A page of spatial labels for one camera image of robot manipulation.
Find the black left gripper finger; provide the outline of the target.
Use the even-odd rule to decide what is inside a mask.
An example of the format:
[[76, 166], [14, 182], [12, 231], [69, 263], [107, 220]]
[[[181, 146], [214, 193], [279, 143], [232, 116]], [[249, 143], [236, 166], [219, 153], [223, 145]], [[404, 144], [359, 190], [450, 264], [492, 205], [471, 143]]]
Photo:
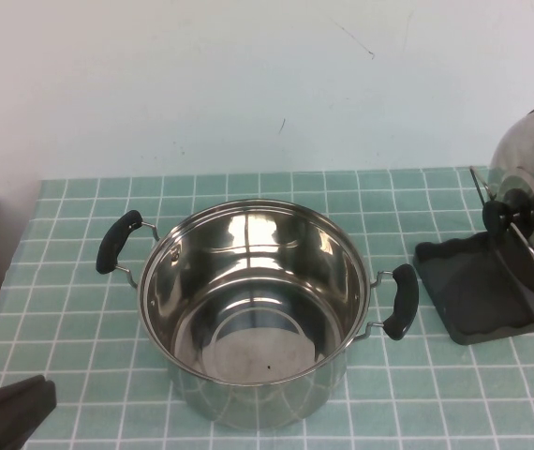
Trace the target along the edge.
[[0, 449], [22, 449], [56, 406], [55, 383], [42, 375], [0, 387]]

